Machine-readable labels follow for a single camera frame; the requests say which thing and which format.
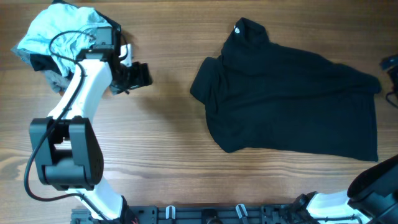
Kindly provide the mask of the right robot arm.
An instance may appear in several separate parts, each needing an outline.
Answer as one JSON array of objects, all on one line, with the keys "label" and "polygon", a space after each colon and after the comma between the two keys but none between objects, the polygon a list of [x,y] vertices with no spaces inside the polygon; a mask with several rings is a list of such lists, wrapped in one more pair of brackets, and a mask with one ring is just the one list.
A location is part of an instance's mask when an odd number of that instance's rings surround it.
[{"label": "right robot arm", "polygon": [[291,204],[198,211],[202,223],[397,223],[397,157],[362,172],[345,192],[302,194]]}]

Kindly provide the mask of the black t-shirt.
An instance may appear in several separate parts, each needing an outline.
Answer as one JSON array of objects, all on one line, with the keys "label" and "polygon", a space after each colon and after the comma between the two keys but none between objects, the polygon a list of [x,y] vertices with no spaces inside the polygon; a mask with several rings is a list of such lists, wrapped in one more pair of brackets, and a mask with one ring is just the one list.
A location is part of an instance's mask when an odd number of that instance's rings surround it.
[{"label": "black t-shirt", "polygon": [[225,152],[278,149],[377,161],[379,80],[321,55],[270,41],[238,20],[217,58],[204,59],[190,92]]}]

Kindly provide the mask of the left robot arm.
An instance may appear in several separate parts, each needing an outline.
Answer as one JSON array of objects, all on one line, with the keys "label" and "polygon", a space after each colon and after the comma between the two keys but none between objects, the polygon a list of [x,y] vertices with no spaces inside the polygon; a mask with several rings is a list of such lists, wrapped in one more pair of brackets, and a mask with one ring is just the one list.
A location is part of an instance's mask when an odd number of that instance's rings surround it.
[{"label": "left robot arm", "polygon": [[75,74],[58,105],[46,118],[33,119],[32,154],[24,172],[24,189],[37,201],[76,197],[98,223],[139,223],[126,199],[103,177],[104,160],[91,121],[107,88],[119,93],[152,83],[145,63],[133,63],[120,27],[82,32],[94,43],[75,57],[51,55],[75,65]]}]

